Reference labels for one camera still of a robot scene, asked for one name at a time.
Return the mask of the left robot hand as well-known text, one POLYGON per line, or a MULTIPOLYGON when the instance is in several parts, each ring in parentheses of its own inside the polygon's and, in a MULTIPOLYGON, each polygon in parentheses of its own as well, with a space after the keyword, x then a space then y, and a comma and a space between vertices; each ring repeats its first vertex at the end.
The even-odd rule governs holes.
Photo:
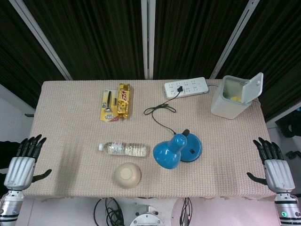
POLYGON ((46 139, 39 134, 17 144, 16 153, 11 158, 4 180, 4 186, 8 190, 26 190, 32 183, 50 175, 51 169, 46 170, 43 174, 34 175, 35 166, 46 139))

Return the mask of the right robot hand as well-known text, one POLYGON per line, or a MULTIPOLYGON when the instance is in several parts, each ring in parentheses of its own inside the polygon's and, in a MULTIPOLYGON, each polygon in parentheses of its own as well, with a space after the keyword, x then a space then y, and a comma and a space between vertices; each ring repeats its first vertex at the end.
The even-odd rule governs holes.
POLYGON ((290 167, 284 160, 281 149, 274 142, 269 142, 259 137, 253 143, 257 147, 259 157, 263 164, 265 178, 255 177, 248 172, 247 176, 254 182, 268 186, 274 193, 290 193, 295 189, 295 184, 290 167))

